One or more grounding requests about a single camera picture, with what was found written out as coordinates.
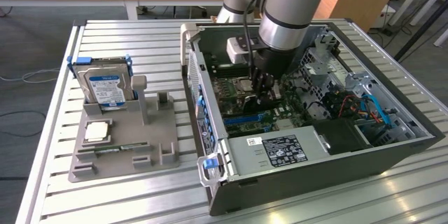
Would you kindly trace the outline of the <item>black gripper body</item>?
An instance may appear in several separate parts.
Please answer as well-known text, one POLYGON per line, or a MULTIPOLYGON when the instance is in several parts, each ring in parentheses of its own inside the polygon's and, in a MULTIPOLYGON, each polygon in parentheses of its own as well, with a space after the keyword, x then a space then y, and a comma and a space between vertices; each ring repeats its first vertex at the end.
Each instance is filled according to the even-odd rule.
POLYGON ((260 49, 254 55, 254 73, 257 76, 266 74, 273 79, 278 79, 288 70, 290 62, 290 50, 260 49))

